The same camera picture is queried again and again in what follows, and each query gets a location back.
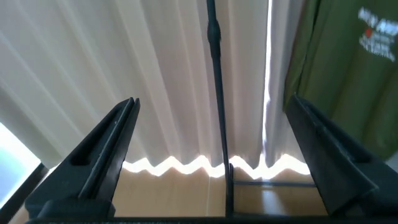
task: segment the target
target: sunlight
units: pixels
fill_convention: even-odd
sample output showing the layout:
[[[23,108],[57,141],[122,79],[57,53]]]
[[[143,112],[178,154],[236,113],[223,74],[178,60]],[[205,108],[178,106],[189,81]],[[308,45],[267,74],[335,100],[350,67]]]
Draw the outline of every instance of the sunlight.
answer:
[[[260,155],[260,163],[257,168],[252,169],[242,158],[239,156],[234,156],[230,160],[230,163],[234,167],[239,167],[245,171],[253,179],[263,178],[271,179],[275,177],[278,173],[285,169],[291,169],[299,174],[309,175],[310,170],[308,166],[297,160],[296,158],[284,154],[272,167],[268,168],[266,166],[264,155]],[[171,167],[177,169],[182,174],[191,174],[198,170],[199,168],[204,168],[210,177],[221,177],[224,175],[224,165],[220,164],[216,167],[212,167],[209,160],[205,156],[199,156],[194,161],[187,165],[181,164],[175,157],[170,156],[165,161],[161,162],[157,166],[152,166],[147,158],[138,160],[137,162],[131,164],[129,162],[123,162],[123,168],[130,172],[140,172],[147,170],[152,175],[160,176],[168,171]]]

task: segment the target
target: black pole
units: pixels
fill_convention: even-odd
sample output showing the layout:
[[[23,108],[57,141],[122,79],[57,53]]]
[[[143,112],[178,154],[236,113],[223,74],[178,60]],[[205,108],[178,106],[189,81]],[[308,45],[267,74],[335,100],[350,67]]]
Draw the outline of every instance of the black pole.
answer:
[[[226,182],[225,216],[233,214],[233,181],[229,167],[228,147],[226,144],[225,110],[223,94],[223,78],[221,74],[221,31],[216,17],[216,6],[214,0],[207,0],[208,27],[207,39],[210,44],[211,58],[213,59],[214,80],[217,95],[218,120],[220,121],[221,144],[223,147],[223,160]]]

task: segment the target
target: logo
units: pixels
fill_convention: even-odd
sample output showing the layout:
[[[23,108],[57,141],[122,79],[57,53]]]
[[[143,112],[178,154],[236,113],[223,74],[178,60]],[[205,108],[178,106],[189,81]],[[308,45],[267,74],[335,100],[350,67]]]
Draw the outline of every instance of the logo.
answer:
[[[396,56],[391,52],[391,45],[398,34],[398,22],[379,19],[377,15],[372,14],[364,7],[359,10],[358,18],[368,25],[359,38],[359,44],[366,51],[395,62]]]

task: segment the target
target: beige curtain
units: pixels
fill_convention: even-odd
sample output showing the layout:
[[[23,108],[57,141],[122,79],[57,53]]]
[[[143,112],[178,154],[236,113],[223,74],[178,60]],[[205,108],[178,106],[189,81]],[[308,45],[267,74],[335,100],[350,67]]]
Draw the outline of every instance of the beige curtain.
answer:
[[[257,166],[267,1],[217,1],[230,156]],[[0,2],[0,122],[47,167],[141,99],[126,160],[222,162],[201,0]]]

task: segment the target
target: green curtain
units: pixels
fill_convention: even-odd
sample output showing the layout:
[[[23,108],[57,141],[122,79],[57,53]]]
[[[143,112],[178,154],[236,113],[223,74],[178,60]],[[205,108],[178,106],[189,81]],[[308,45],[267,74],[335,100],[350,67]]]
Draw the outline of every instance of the green curtain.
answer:
[[[398,150],[398,1],[308,0],[285,81],[382,159]]]

